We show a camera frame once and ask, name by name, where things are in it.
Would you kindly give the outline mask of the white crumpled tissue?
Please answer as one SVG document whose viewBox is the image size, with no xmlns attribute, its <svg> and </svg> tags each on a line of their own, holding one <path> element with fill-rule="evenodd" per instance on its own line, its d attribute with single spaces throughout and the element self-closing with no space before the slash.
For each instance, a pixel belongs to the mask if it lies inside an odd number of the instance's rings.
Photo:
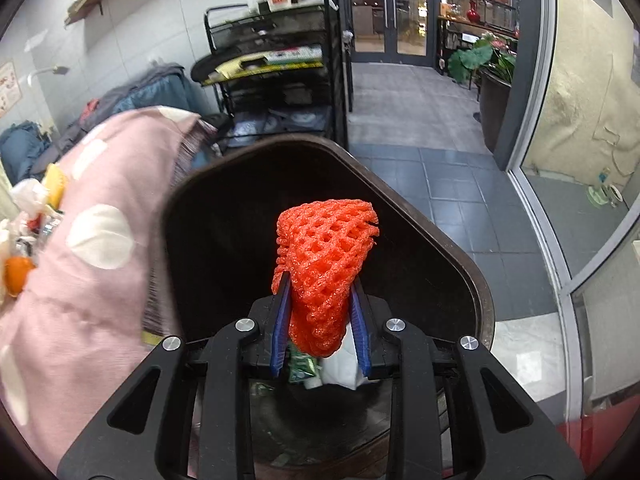
<svg viewBox="0 0 640 480">
<path fill-rule="evenodd" d="M 11 188 L 10 195 L 17 208 L 29 219 L 38 217 L 49 199 L 48 189 L 37 179 L 25 179 Z"/>
</svg>

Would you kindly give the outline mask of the pink polka dot bedspread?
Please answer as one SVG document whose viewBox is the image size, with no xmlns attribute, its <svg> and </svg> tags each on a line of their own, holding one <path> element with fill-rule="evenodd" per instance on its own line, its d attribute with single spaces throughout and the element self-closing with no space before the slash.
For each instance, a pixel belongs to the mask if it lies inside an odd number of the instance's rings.
<svg viewBox="0 0 640 480">
<path fill-rule="evenodd" d="M 58 163 L 62 221 L 1 319 L 1 404 L 46 471 L 149 353 L 160 213 L 213 133 L 186 110 L 128 110 Z"/>
</svg>

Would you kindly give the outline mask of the yellow foam fruit net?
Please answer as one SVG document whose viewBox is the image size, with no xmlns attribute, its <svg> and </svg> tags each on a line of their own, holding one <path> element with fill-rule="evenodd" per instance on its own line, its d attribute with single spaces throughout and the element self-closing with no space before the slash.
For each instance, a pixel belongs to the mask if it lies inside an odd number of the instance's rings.
<svg viewBox="0 0 640 480">
<path fill-rule="evenodd" d="M 60 208 L 67 183 L 65 172 L 58 164 L 49 164 L 41 183 L 48 193 L 48 205 L 53 209 Z"/>
</svg>

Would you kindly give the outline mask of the potted green plant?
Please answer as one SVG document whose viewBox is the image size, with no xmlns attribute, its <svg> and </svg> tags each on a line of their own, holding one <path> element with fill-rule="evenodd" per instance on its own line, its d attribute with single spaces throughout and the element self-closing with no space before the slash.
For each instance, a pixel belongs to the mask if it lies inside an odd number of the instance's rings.
<svg viewBox="0 0 640 480">
<path fill-rule="evenodd" d="M 485 32 L 469 49 L 454 51 L 447 62 L 448 73 L 458 84 L 475 82 L 477 85 L 480 126 L 485 146 L 491 153 L 498 144 L 515 64 L 516 54 L 508 42 L 492 32 Z"/>
</svg>

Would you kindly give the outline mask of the white floor lamp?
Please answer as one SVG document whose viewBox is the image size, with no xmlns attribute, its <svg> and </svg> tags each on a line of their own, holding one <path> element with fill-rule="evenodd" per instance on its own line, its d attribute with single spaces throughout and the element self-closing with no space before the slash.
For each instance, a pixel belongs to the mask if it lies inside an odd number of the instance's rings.
<svg viewBox="0 0 640 480">
<path fill-rule="evenodd" d="M 70 71 L 70 68 L 64 65 L 55 65 L 46 68 L 40 68 L 40 70 L 33 70 L 27 75 L 27 84 L 29 87 L 34 85 L 34 80 L 44 74 L 61 75 L 64 76 Z"/>
</svg>

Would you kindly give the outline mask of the orange peel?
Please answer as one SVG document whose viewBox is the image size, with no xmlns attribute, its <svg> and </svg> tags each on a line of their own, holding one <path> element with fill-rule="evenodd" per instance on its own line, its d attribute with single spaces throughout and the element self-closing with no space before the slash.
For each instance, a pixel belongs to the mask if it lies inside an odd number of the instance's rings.
<svg viewBox="0 0 640 480">
<path fill-rule="evenodd" d="M 17 297 L 27 281 L 28 274 L 35 269 L 32 259 L 23 256 L 12 256 L 6 259 L 3 271 L 3 284 L 10 297 Z"/>
</svg>

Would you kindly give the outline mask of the black rolling utility cart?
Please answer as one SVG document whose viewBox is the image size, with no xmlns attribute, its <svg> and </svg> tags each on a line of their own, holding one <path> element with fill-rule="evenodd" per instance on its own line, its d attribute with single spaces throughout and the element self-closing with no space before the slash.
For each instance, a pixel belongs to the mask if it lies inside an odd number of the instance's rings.
<svg viewBox="0 0 640 480">
<path fill-rule="evenodd" d="M 223 150 L 268 136 L 308 133 L 346 148 L 343 27 L 337 0 L 255 13 L 245 4 L 203 16 L 209 51 L 191 78 L 213 90 L 208 120 Z"/>
</svg>

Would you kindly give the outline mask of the white face mask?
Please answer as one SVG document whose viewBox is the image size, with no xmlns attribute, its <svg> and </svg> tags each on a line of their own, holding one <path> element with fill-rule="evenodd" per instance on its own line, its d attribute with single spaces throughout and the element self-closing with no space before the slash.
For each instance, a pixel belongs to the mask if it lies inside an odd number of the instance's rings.
<svg viewBox="0 0 640 480">
<path fill-rule="evenodd" d="M 372 384 L 372 380 L 363 375 L 358 363 L 352 326 L 346 325 L 346 333 L 341 347 L 332 356 L 319 361 L 320 379 L 323 385 L 334 385 L 357 390 L 360 386 Z"/>
</svg>

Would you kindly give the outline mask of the orange foam fruit net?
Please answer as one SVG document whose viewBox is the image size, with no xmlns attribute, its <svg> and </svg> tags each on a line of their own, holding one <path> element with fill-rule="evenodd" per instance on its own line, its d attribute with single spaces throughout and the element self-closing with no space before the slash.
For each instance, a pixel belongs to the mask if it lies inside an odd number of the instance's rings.
<svg viewBox="0 0 640 480">
<path fill-rule="evenodd" d="M 271 290 L 290 274 L 288 336 L 300 351 L 328 358 L 341 347 L 349 291 L 378 234 L 378 215 L 364 200 L 322 200 L 280 213 Z"/>
</svg>

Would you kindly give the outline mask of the green white carton box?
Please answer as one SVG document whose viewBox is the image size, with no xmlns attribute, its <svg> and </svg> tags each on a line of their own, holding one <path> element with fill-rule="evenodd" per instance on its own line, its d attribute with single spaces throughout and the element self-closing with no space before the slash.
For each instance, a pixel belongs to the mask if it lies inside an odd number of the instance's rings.
<svg viewBox="0 0 640 480">
<path fill-rule="evenodd" d="M 288 343 L 288 381 L 292 384 L 306 382 L 308 379 L 319 379 L 318 359 L 300 351 L 292 342 Z"/>
</svg>

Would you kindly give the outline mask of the glass double door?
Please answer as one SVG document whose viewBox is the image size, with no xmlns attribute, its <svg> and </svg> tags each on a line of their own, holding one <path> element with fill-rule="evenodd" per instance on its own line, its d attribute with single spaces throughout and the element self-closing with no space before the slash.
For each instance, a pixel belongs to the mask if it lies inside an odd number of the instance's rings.
<svg viewBox="0 0 640 480">
<path fill-rule="evenodd" d="M 436 0 L 346 0 L 358 63 L 432 66 Z"/>
</svg>

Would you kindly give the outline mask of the dark blue massage bed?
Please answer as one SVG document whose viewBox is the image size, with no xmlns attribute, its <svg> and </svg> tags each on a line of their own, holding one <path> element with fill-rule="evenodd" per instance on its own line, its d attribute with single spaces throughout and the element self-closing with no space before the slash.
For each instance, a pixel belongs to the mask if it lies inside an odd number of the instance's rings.
<svg viewBox="0 0 640 480">
<path fill-rule="evenodd" d="M 29 176 L 40 176 L 51 162 L 57 162 L 82 140 L 95 126 L 113 115 L 151 106 L 169 106 L 205 114 L 205 99 L 195 84 L 176 63 L 157 65 L 141 76 L 107 91 L 98 105 L 85 118 L 78 117 L 63 131 L 58 140 L 46 148 L 30 167 Z"/>
</svg>

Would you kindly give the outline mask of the dark brown trash bin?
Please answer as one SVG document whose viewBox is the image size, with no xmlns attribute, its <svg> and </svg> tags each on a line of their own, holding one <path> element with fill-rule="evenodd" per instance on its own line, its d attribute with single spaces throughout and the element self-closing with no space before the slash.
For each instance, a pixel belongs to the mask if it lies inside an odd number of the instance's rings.
<svg viewBox="0 0 640 480">
<path fill-rule="evenodd" d="M 288 349 L 333 356 L 390 385 L 387 474 L 442 476 L 488 466 L 461 338 L 489 344 L 486 278 L 437 226 L 338 145 L 282 136 L 187 177 L 160 215 L 164 304 L 203 344 L 198 473 L 254 477 L 250 385 L 284 383 Z"/>
</svg>

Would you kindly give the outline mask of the wall poster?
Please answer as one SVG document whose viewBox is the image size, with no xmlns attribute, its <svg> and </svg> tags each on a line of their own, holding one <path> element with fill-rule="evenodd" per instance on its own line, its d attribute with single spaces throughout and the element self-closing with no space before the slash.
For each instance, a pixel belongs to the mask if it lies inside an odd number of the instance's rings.
<svg viewBox="0 0 640 480">
<path fill-rule="evenodd" d="M 0 117 L 3 117 L 22 98 L 14 64 L 9 61 L 0 67 Z"/>
</svg>

